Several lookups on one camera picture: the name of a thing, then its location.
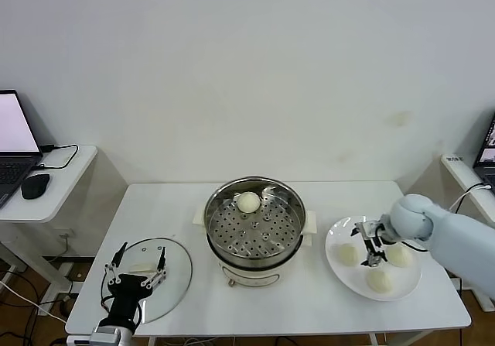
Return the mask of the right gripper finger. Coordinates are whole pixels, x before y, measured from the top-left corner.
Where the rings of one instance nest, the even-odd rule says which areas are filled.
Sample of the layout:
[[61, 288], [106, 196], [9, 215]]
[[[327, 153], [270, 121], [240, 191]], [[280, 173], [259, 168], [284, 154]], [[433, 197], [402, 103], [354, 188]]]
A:
[[366, 267], [377, 267], [382, 261], [387, 261], [386, 253], [382, 249], [382, 244], [375, 238], [364, 239], [367, 256], [361, 265]]
[[354, 224], [350, 235], [361, 235], [362, 239], [370, 240], [374, 236], [374, 223], [372, 221], [357, 222]]

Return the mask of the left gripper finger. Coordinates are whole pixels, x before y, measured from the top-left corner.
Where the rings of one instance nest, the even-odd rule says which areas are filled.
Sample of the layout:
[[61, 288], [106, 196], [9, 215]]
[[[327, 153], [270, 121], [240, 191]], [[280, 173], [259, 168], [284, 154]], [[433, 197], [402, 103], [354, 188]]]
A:
[[166, 278], [166, 247], [161, 246], [158, 264], [153, 274], [141, 283], [141, 287], [157, 287]]
[[124, 242], [123, 245], [114, 253], [110, 263], [104, 266], [105, 278], [108, 279], [108, 283], [112, 284], [118, 278], [118, 267], [121, 264], [122, 257], [125, 253], [128, 243]]

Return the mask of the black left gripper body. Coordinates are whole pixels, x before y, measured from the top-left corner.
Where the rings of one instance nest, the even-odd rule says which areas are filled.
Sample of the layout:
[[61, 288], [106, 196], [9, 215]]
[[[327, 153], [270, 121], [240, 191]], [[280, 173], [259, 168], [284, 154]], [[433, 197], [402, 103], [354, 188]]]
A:
[[153, 290], [142, 283], [145, 276], [120, 274], [107, 284], [113, 302], [107, 317], [109, 324], [139, 324], [142, 320], [141, 302], [152, 295]]

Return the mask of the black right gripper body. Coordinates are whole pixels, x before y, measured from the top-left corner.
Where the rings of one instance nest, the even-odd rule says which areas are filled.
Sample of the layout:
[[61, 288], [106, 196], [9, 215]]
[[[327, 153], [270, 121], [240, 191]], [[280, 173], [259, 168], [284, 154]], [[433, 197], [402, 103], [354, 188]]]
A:
[[398, 242], [398, 235], [389, 220], [373, 221], [371, 239], [375, 245], [393, 245]]

